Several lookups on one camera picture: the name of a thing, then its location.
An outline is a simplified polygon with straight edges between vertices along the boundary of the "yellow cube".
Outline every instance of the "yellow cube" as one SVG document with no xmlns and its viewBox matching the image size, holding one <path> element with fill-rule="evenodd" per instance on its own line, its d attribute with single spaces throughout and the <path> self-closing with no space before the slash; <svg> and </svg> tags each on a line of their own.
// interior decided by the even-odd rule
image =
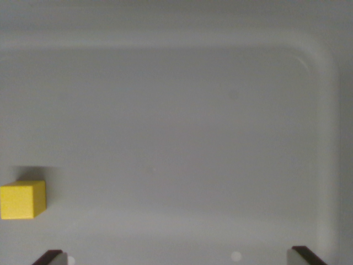
<svg viewBox="0 0 353 265">
<path fill-rule="evenodd" d="M 32 219 L 45 211 L 45 181 L 15 181 L 0 187 L 1 219 Z"/>
</svg>

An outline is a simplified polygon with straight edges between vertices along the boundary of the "white circular marker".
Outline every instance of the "white circular marker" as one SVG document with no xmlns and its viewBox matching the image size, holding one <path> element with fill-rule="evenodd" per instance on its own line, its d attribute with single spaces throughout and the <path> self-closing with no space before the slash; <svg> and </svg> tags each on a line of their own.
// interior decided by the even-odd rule
<svg viewBox="0 0 353 265">
<path fill-rule="evenodd" d="M 67 257 L 67 265 L 75 265 L 76 261 L 73 257 Z"/>
<path fill-rule="evenodd" d="M 231 257 L 232 257 L 232 261 L 234 261 L 234 262 L 238 262 L 238 261 L 242 260 L 242 254 L 240 252 L 238 252 L 238 251 L 234 251 L 232 253 Z"/>
</svg>

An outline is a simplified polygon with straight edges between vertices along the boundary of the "white plastic container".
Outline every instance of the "white plastic container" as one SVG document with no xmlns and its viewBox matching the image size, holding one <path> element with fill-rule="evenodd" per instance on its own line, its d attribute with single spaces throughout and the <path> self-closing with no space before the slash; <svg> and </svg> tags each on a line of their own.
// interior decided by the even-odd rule
<svg viewBox="0 0 353 265">
<path fill-rule="evenodd" d="M 338 264 L 329 43 L 285 23 L 152 20 L 0 33 L 0 184 L 34 169 L 48 201 L 0 221 L 1 263 L 61 248 L 76 264 L 270 265 L 306 245 Z"/>
</svg>

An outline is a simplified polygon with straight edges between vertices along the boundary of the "white surface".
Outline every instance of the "white surface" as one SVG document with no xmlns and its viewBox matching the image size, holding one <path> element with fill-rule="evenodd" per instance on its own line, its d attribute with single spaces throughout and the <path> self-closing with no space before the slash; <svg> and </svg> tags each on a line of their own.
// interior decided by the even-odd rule
<svg viewBox="0 0 353 265">
<path fill-rule="evenodd" d="M 76 260 L 73 257 L 69 256 L 67 258 L 67 265 L 75 265 L 75 264 L 76 264 Z"/>
<path fill-rule="evenodd" d="M 234 251 L 233 253 L 232 253 L 232 261 L 234 261 L 234 262 L 239 262 L 239 261 L 241 261 L 242 260 L 242 254 L 240 253 L 240 252 L 238 252 L 238 251 Z"/>
<path fill-rule="evenodd" d="M 5 263 L 62 248 L 77 264 L 285 264 L 293 245 L 336 262 L 338 83 L 309 35 L 41 31 L 0 49 L 0 184 L 57 171 L 47 211 L 0 222 Z"/>
</svg>

